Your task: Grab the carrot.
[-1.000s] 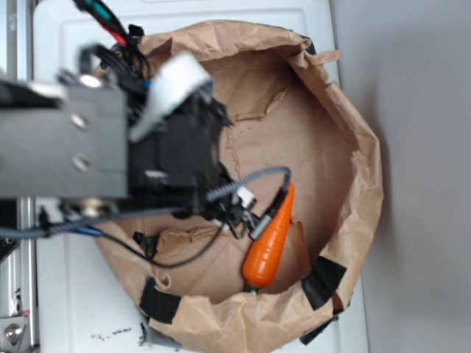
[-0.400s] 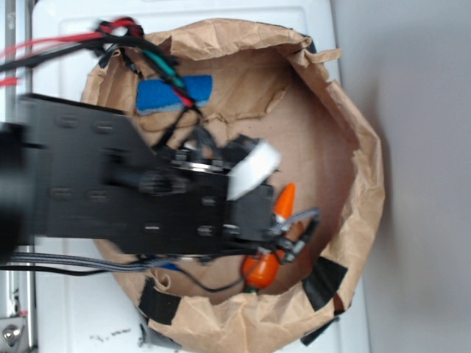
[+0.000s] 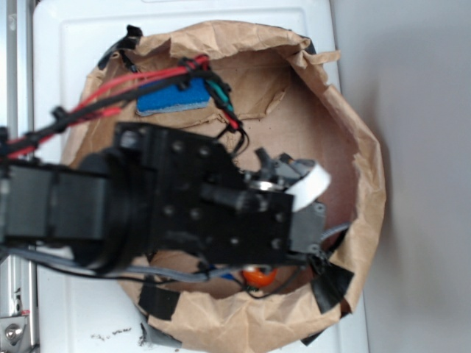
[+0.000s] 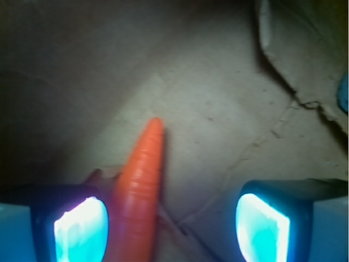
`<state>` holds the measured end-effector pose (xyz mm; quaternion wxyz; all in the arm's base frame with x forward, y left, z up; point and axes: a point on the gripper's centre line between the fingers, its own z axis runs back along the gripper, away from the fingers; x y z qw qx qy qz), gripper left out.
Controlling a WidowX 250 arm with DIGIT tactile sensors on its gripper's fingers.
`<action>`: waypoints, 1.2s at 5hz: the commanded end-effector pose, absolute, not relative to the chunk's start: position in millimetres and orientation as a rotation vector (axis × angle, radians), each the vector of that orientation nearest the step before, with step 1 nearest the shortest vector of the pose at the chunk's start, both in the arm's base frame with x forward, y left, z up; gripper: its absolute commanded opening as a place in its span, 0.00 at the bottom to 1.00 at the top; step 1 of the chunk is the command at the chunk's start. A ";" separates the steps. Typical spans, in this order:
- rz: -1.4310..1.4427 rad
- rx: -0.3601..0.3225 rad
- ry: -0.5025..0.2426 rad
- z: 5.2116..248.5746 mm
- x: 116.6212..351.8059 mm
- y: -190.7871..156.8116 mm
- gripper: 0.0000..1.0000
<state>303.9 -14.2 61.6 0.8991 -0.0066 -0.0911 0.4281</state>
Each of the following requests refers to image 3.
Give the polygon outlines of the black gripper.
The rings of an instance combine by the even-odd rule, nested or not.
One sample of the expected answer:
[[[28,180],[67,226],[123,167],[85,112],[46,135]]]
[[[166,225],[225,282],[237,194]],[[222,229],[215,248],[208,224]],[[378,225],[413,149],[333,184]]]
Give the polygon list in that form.
[[[256,190],[215,138],[120,123],[113,145],[144,189],[148,251],[180,250],[227,265],[279,265],[289,245],[292,260],[320,254],[327,208],[315,201],[330,174],[315,160],[257,149]]]

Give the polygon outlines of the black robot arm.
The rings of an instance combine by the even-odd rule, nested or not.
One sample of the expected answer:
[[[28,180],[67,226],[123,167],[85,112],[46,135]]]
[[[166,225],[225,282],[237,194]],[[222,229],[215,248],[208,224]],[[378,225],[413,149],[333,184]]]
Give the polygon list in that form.
[[[135,257],[182,251],[211,265],[302,265],[321,251],[330,183],[321,166],[256,151],[242,171],[217,141],[179,129],[120,123],[113,145],[78,168],[2,166],[1,244],[68,246],[100,274]]]

